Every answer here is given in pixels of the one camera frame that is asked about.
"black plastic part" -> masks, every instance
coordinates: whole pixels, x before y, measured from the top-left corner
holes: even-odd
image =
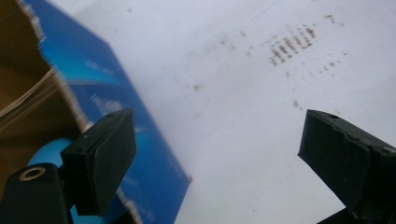
[[[126,212],[112,222],[112,224],[136,224],[134,218]]]
[[[106,214],[135,153],[130,109],[104,116],[61,152],[79,215]]]
[[[0,204],[0,223],[73,223],[54,164],[28,166],[8,179]]]
[[[394,205],[396,149],[353,124],[308,110],[298,155],[354,218],[379,220]]]
[[[343,209],[334,215],[324,219],[318,224],[395,224],[395,219],[393,218],[393,211],[388,210],[384,216],[380,219],[362,219],[355,218],[347,209]]]

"ink marks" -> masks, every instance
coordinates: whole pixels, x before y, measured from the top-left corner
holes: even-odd
[[[334,15],[326,15],[323,18],[325,20],[328,20],[331,24],[338,24],[338,25],[344,27],[344,24],[342,22],[338,22],[335,20]]]
[[[310,26],[304,24],[293,28],[286,26],[280,32],[281,35],[273,35],[267,41],[271,51],[271,57],[269,58],[271,64],[278,66],[298,55],[302,50],[311,47],[315,38],[317,38],[314,28],[315,24]]]
[[[298,108],[299,110],[303,110],[303,108],[300,107],[300,104],[298,103],[297,100],[293,101],[293,106],[294,106],[295,108]]]

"brown cardboard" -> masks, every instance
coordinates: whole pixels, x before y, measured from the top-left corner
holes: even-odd
[[[14,1],[0,4],[0,197],[10,175],[35,152],[78,128],[67,90],[37,49],[28,17]]]

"cardboard box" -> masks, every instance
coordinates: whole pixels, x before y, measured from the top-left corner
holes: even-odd
[[[137,222],[173,223],[189,180],[108,44],[46,1],[2,0],[0,29],[0,195],[45,143],[131,107],[138,152],[118,194]]]

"blue box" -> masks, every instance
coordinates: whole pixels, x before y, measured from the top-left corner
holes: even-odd
[[[82,131],[109,112],[133,109],[138,152],[121,182],[120,200],[136,222],[174,223],[189,179],[109,45],[44,0],[20,6]],[[114,217],[122,212],[117,203],[110,210]]]

